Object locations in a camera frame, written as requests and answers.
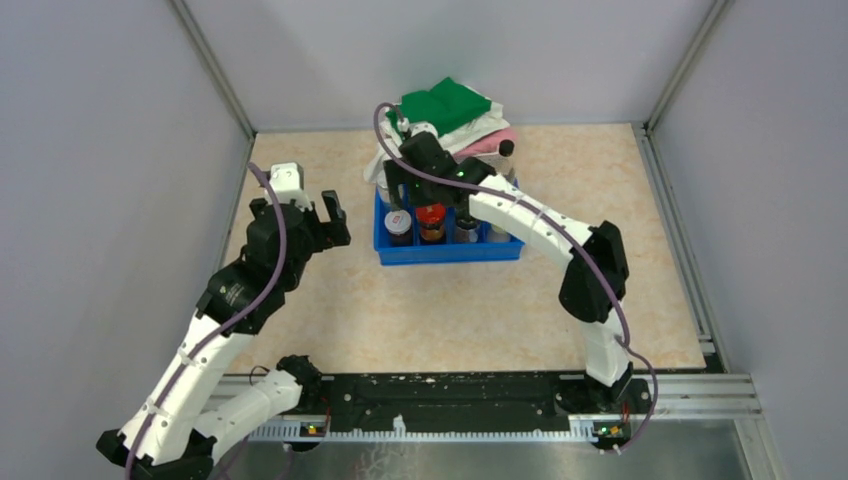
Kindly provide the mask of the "tall dark sauce bottle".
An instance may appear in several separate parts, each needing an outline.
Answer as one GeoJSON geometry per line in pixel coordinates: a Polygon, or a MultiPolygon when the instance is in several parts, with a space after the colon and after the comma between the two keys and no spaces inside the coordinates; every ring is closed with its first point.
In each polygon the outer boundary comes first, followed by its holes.
{"type": "Polygon", "coordinates": [[[509,183],[513,183],[516,178],[516,169],[512,159],[514,151],[514,141],[502,140],[499,143],[497,156],[494,162],[494,168],[497,173],[504,176],[509,183]]]}

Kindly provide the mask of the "small black cap bottle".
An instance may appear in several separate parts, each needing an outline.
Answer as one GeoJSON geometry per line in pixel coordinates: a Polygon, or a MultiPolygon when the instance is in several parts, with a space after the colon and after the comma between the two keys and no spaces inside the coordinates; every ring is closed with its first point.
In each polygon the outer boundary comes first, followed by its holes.
{"type": "Polygon", "coordinates": [[[454,242],[473,244],[479,241],[480,221],[467,215],[457,215],[454,227],[454,242]]]}

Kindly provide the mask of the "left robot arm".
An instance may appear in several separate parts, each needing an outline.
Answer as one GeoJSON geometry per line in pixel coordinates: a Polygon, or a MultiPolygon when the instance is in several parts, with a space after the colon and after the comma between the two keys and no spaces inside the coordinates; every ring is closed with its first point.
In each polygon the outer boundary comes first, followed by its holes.
{"type": "Polygon", "coordinates": [[[346,213],[333,190],[329,214],[294,200],[254,199],[239,256],[209,280],[174,359],[139,411],[104,432],[97,450],[128,479],[206,479],[220,459],[272,417],[324,412],[322,374],[288,355],[263,378],[213,409],[207,402],[233,360],[260,333],[302,279],[313,255],[347,246],[346,213]]]}

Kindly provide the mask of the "yellow-lidded beige jar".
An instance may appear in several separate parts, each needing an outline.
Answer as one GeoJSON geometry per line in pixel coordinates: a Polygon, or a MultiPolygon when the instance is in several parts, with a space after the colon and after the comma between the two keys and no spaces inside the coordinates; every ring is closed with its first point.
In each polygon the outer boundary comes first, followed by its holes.
{"type": "Polygon", "coordinates": [[[487,233],[487,241],[489,243],[509,243],[511,242],[511,235],[503,228],[491,225],[487,233]]]}

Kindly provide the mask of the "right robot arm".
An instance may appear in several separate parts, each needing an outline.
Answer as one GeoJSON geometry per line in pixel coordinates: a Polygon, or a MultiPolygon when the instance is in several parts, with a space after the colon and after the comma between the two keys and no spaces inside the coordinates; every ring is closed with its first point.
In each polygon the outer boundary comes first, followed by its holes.
{"type": "Polygon", "coordinates": [[[621,301],[629,267],[620,229],[563,215],[475,157],[456,162],[428,131],[406,134],[396,148],[383,136],[377,140],[389,157],[384,168],[390,188],[403,186],[411,205],[457,207],[505,230],[562,271],[558,300],[581,324],[587,400],[600,412],[622,404],[633,366],[625,350],[629,328],[621,301]]]}

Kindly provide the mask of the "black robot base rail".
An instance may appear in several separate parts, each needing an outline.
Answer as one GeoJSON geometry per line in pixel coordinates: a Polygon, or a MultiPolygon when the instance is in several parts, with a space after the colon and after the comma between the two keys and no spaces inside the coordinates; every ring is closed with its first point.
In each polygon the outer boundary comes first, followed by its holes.
{"type": "Polygon", "coordinates": [[[762,414],[749,377],[637,374],[597,404],[576,372],[360,373],[323,377],[312,399],[246,433],[253,441],[626,444],[644,419],[711,421],[762,414]]]}

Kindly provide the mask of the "blue plastic divided tray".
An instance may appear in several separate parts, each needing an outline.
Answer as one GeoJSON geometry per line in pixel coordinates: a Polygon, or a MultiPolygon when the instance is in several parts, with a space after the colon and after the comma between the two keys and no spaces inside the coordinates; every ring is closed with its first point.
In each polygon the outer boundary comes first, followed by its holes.
{"type": "Polygon", "coordinates": [[[389,194],[383,185],[375,188],[373,247],[383,266],[514,261],[520,257],[524,247],[524,243],[514,236],[511,236],[509,243],[489,243],[487,233],[491,225],[486,222],[480,223],[477,243],[455,243],[455,212],[452,208],[447,209],[445,219],[446,241],[443,244],[422,244],[415,208],[409,206],[406,201],[403,206],[402,210],[408,211],[412,217],[413,244],[407,247],[393,247],[389,244],[383,221],[388,212],[398,209],[389,203],[389,194]]]}

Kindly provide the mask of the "red-lidded jar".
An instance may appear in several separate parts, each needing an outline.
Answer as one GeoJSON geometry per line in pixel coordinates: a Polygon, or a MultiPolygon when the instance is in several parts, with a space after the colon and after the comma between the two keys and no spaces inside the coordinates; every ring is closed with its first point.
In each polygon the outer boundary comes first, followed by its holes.
{"type": "Polygon", "coordinates": [[[415,209],[422,244],[443,244],[446,241],[446,214],[447,209],[439,203],[415,209]]]}

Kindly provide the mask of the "white-lidded brown spice jar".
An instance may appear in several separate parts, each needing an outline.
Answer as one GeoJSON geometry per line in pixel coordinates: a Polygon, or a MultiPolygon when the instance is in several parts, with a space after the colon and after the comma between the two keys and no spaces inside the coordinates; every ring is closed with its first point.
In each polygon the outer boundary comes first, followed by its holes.
{"type": "Polygon", "coordinates": [[[413,244],[412,217],[408,211],[390,211],[385,215],[383,223],[391,246],[407,247],[413,244]]]}

